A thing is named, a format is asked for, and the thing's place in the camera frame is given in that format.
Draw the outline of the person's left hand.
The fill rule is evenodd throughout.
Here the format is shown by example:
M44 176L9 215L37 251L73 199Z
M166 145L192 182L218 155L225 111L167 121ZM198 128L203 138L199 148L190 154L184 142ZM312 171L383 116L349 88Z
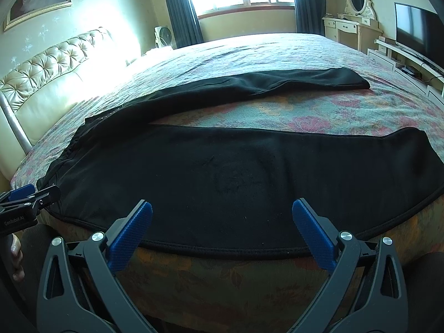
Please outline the person's left hand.
M15 234L12 234L10 251L11 251L11 263L13 268L12 278L16 283L20 283L24 280L25 272L22 267L22 259L23 259L22 245L20 239Z

